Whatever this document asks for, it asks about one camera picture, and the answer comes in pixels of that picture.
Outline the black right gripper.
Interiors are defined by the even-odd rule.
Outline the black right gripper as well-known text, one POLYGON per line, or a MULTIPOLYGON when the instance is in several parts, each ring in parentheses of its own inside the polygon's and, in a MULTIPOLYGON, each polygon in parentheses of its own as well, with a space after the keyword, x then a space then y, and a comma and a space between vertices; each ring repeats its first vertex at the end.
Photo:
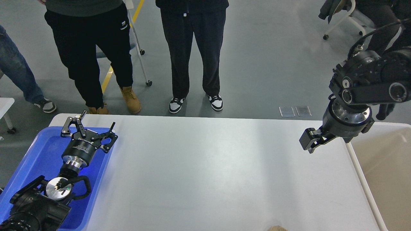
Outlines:
POLYGON ((307 128, 304 130, 299 142, 304 150, 312 154, 318 146, 325 145, 342 137, 349 143, 360 133, 367 133, 374 124, 370 107, 352 112, 343 107, 336 98, 332 98, 323 116, 323 124, 319 129, 307 128))

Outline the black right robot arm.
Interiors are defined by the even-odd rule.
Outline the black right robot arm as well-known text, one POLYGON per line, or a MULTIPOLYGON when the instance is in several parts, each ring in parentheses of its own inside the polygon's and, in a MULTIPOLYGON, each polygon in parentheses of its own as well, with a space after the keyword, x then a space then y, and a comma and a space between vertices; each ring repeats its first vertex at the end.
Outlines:
POLYGON ((355 54, 355 47, 365 39, 360 38, 347 59, 333 69, 329 85, 332 94, 322 126, 305 129, 299 139, 309 153, 336 137, 349 143, 358 134, 367 133, 374 123, 371 105, 380 105, 376 118, 383 120, 392 112, 393 104, 410 100, 410 47, 383 56, 374 51, 355 54))

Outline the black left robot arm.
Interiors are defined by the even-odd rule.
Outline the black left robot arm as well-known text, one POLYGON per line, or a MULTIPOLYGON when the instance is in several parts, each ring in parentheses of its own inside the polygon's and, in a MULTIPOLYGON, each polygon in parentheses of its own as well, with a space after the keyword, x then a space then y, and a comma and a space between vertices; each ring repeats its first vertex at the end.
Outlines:
POLYGON ((110 128, 85 128, 81 115, 36 136, 1 194, 2 231, 80 231, 118 136, 110 128))

